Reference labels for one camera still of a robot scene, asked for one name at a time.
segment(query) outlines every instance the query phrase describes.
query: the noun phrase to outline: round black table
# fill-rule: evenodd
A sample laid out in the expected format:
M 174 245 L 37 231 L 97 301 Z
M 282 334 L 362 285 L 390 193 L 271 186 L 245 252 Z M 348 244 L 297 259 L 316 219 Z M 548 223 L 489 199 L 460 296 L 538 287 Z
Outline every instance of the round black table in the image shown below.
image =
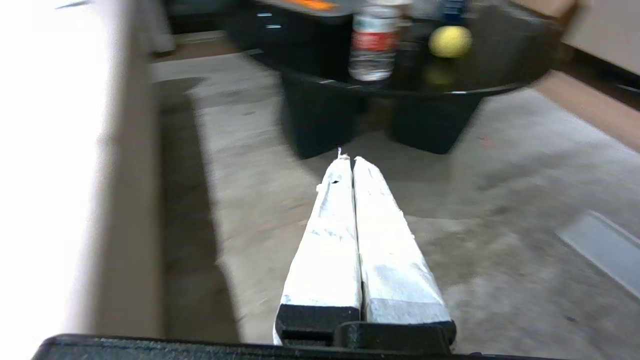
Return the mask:
M 427 40 L 442 24 L 416 19 L 399 44 L 392 75 L 361 82 L 349 76 L 352 16 L 314 17 L 256 0 L 226 13 L 225 30 L 244 54 L 280 74 L 284 135 L 301 158 L 349 142 L 368 99 L 396 99 L 389 133 L 437 154 L 451 150 L 483 98 L 531 84 L 550 68 L 560 30 L 512 4 L 486 6 L 465 25 L 473 44 L 464 57 L 430 55 Z

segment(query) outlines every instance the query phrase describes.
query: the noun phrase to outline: yellow ball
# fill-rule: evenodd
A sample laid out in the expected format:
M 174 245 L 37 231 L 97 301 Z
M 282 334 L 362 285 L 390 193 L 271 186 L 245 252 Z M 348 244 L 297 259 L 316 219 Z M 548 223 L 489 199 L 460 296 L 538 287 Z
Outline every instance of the yellow ball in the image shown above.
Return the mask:
M 441 58 L 459 58 L 471 47 L 471 31 L 462 26 L 442 26 L 431 34 L 429 49 Z

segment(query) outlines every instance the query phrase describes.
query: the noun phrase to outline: bottle label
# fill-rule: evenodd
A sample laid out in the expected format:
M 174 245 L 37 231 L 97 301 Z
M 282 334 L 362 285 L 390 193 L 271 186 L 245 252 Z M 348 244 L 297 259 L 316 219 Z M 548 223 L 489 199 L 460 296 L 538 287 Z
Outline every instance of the bottle label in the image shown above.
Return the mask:
M 353 43 L 358 50 L 389 51 L 396 45 L 398 19 L 380 19 L 366 15 L 353 18 Z

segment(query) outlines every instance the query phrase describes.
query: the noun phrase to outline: gray floor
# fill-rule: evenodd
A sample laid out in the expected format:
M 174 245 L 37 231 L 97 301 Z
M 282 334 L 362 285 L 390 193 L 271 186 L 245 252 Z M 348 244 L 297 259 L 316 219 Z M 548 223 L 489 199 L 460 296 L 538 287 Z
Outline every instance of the gray floor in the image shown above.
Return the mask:
M 270 342 L 335 153 L 299 161 L 270 72 L 240 55 L 155 64 L 167 333 Z M 640 157 L 533 90 L 483 104 L 453 153 L 381 133 L 345 146 L 385 175 L 458 324 L 458 352 L 635 359 L 640 302 L 556 231 L 587 210 L 640 237 Z

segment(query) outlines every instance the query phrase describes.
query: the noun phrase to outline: plastic water bottle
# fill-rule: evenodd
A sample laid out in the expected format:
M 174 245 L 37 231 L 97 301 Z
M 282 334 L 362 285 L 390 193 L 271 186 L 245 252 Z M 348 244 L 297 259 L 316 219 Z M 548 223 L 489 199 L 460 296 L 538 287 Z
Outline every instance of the plastic water bottle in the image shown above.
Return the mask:
M 365 6 L 353 17 L 349 73 L 361 81 L 386 79 L 394 68 L 400 11 Z

